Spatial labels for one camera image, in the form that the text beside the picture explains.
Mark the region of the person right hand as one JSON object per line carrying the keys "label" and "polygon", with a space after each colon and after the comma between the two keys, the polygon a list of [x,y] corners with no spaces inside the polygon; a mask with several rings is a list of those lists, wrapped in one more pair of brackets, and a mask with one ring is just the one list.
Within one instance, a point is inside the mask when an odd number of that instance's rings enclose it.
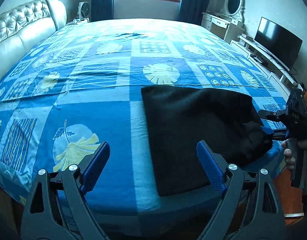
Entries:
{"label": "person right hand", "polygon": [[[298,146],[300,149],[304,150],[304,153],[307,155],[307,140],[298,142]],[[292,150],[288,148],[286,140],[282,142],[282,147],[284,148],[285,163],[287,164],[287,168],[291,171],[294,169],[296,158],[294,157]]]}

